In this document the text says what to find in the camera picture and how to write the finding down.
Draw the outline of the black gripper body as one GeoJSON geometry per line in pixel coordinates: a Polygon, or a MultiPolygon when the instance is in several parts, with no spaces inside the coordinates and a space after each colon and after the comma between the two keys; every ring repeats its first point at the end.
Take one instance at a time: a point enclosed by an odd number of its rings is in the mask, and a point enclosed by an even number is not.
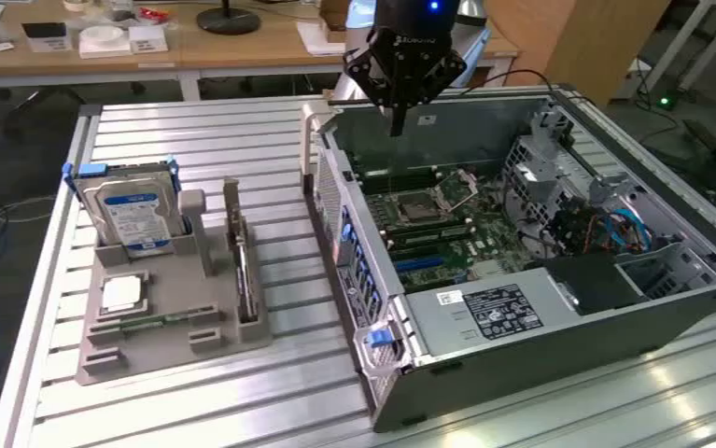
{"type": "Polygon", "coordinates": [[[384,37],[395,66],[393,84],[397,99],[397,62],[409,53],[441,54],[453,50],[451,32],[459,3],[456,1],[379,1],[372,30],[384,37]]]}

